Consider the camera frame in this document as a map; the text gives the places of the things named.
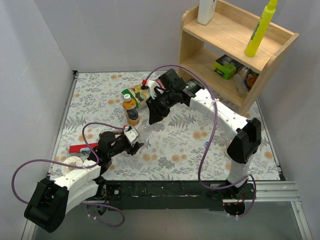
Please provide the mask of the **floral table mat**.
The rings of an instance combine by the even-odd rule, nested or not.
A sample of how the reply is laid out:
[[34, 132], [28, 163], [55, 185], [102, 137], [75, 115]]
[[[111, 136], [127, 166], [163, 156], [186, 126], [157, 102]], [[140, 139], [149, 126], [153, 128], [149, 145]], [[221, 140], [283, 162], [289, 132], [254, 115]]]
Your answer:
[[[77, 77], [50, 178], [62, 176], [69, 147], [96, 143], [99, 134], [127, 123], [122, 91], [138, 85], [146, 72], [80, 73]], [[119, 154], [104, 173], [107, 180], [218, 180], [227, 178], [231, 160], [224, 148], [230, 140], [217, 128], [209, 151], [205, 150], [213, 122], [183, 104], [153, 127], [137, 154]]]

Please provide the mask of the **white green printed cap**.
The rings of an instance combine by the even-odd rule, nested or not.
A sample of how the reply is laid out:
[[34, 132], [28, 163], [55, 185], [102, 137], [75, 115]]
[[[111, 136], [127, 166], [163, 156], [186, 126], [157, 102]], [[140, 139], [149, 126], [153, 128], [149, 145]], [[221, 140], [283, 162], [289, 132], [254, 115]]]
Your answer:
[[125, 100], [128, 100], [128, 101], [132, 98], [131, 95], [128, 94], [128, 93], [125, 94], [123, 97], [124, 97]]

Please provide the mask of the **cream pump lotion bottle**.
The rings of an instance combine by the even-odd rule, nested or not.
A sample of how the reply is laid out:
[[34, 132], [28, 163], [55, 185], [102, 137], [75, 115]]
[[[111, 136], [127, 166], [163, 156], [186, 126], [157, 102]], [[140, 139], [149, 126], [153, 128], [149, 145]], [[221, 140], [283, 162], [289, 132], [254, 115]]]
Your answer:
[[227, 157], [227, 158], [230, 158], [230, 156], [229, 156], [229, 154], [228, 154], [228, 152], [227, 152], [227, 147], [226, 148], [224, 148], [224, 150], [223, 150], [223, 152], [224, 152], [224, 155]]

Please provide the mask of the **brown chocolate bar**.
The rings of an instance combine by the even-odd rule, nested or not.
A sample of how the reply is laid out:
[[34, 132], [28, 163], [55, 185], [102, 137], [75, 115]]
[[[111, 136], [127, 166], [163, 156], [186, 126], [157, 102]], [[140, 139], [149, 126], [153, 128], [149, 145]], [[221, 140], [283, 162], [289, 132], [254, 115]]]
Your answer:
[[101, 138], [105, 138], [107, 135], [108, 135], [107, 132], [102, 132], [102, 133], [99, 134], [99, 138], [100, 138], [100, 139], [101, 139]]

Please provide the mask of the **green black box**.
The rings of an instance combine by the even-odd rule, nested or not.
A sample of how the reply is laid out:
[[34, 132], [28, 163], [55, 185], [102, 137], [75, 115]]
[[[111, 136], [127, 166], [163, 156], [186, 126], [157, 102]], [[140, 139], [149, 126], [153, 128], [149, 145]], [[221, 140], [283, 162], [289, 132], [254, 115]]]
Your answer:
[[215, 60], [212, 69], [222, 78], [229, 80], [243, 67], [243, 64], [225, 54]]

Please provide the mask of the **yellow squeeze bottle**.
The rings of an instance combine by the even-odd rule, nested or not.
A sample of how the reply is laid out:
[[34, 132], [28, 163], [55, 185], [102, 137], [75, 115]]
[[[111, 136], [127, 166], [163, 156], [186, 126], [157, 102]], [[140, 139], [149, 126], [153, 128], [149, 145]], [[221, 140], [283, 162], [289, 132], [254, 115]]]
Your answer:
[[254, 57], [262, 42], [262, 39], [269, 27], [269, 24], [276, 12], [278, 0], [270, 0], [265, 6], [260, 19], [253, 30], [249, 42], [244, 50], [244, 54], [248, 57]]

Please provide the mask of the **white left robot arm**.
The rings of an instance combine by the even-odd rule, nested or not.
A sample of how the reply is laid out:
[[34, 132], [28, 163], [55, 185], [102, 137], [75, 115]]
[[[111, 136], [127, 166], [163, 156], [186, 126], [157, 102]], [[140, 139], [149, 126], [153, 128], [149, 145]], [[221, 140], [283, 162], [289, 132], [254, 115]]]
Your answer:
[[42, 179], [24, 211], [24, 217], [48, 233], [54, 232], [65, 215], [82, 201], [93, 197], [101, 200], [106, 196], [102, 174], [111, 166], [112, 158], [122, 152], [135, 155], [144, 145], [135, 130], [116, 134], [105, 131], [100, 134], [97, 145], [76, 169], [54, 180]]

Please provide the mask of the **red white box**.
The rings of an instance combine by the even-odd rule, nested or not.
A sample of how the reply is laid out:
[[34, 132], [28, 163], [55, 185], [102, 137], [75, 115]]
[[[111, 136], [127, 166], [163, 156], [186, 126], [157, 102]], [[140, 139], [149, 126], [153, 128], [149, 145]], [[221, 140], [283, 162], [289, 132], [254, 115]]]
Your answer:
[[91, 150], [86, 144], [71, 145], [69, 147], [69, 154], [73, 156], [89, 155], [90, 153]]

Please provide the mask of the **white bottle on shelf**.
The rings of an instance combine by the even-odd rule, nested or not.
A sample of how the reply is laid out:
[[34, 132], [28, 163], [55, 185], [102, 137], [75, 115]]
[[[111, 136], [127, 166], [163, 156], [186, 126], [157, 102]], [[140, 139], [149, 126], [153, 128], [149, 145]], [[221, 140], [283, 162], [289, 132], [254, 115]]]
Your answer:
[[207, 25], [214, 16], [216, 5], [216, 0], [200, 0], [197, 22], [201, 25]]

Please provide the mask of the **clear plastic bottle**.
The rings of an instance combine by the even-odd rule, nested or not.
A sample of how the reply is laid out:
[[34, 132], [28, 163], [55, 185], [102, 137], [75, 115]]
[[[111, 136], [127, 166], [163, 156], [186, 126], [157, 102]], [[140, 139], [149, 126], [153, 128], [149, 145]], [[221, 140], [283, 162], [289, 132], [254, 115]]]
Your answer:
[[139, 143], [145, 142], [148, 137], [151, 135], [154, 129], [154, 125], [149, 123], [149, 120], [144, 119], [141, 125], [137, 128], [138, 138], [137, 141]]

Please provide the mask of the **wooden shelf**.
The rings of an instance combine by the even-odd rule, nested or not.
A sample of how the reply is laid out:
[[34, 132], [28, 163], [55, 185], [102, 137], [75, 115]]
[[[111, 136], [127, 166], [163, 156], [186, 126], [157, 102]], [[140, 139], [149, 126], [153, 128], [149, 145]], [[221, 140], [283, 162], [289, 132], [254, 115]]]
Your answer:
[[[299, 34], [270, 23], [254, 57], [244, 50], [257, 25], [259, 17], [224, 0], [216, 5], [212, 20], [207, 25], [197, 22], [199, 7], [187, 10], [181, 19], [178, 74], [187, 79], [189, 69], [198, 74], [215, 92], [238, 107], [238, 114], [245, 115], [271, 79]], [[219, 55], [204, 47], [216, 48], [258, 73], [246, 97], [238, 94], [235, 83], [226, 80], [213, 70]]]

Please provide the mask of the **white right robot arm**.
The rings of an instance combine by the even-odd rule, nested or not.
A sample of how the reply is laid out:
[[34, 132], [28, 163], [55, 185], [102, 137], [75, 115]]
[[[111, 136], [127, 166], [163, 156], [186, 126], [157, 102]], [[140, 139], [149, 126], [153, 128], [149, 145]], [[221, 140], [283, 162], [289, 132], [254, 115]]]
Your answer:
[[199, 76], [195, 75], [184, 81], [172, 65], [155, 83], [146, 79], [142, 84], [149, 87], [151, 94], [146, 101], [150, 125], [167, 117], [174, 105], [184, 104], [213, 121], [209, 144], [212, 143], [217, 128], [228, 134], [231, 143], [227, 147], [227, 155], [231, 159], [231, 165], [226, 184], [220, 187], [206, 186], [206, 189], [226, 189], [227, 195], [232, 199], [243, 195], [244, 186], [251, 177], [248, 173], [251, 158], [262, 141], [261, 122], [255, 117], [247, 119], [225, 106]]

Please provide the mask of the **green chips bag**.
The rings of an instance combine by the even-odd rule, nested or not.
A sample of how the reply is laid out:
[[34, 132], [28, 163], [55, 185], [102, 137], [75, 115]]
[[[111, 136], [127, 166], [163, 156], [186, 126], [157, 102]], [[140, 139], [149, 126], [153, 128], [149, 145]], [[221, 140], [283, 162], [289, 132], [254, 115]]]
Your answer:
[[133, 87], [124, 89], [121, 93], [123, 95], [130, 94], [130, 96], [135, 100], [136, 102], [136, 108], [143, 108], [147, 105], [146, 101], [149, 97], [148, 92], [142, 91], [141, 89], [142, 83], [135, 85]]

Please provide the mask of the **dark orange snack packet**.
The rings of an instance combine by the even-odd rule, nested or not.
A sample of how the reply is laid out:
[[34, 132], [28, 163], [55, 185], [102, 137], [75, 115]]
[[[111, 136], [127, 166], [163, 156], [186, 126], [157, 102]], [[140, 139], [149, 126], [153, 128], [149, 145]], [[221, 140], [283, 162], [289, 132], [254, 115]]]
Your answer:
[[252, 69], [248, 69], [246, 75], [244, 77], [244, 84], [248, 90], [251, 90], [257, 78], [259, 77], [259, 73], [253, 71]]

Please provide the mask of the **clear glass jar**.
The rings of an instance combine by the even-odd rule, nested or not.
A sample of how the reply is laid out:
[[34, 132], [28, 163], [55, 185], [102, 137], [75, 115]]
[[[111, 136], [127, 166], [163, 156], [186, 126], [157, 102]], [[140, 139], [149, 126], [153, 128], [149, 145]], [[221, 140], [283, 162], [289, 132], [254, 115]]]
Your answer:
[[235, 74], [233, 76], [233, 82], [236, 86], [238, 94], [242, 97], [245, 98], [248, 95], [248, 89], [244, 83], [244, 79], [241, 75]]

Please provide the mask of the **black front rail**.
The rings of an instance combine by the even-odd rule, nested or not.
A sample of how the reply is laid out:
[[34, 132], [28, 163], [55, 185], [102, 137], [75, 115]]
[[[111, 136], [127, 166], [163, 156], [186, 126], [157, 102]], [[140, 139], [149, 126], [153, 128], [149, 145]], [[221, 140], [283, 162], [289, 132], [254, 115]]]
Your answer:
[[230, 187], [211, 190], [196, 180], [106, 180], [106, 200], [120, 210], [184, 210], [223, 211], [223, 201], [239, 205], [252, 200], [254, 186], [246, 183], [240, 189]]

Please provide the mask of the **orange milk tea bottle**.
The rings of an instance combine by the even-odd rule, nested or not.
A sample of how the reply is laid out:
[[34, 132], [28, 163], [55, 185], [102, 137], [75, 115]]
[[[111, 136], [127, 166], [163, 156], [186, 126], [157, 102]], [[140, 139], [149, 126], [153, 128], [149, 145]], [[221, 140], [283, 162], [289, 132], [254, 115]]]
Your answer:
[[133, 98], [130, 100], [125, 100], [123, 98], [122, 106], [125, 111], [128, 124], [130, 126], [136, 126], [140, 122], [136, 101]]

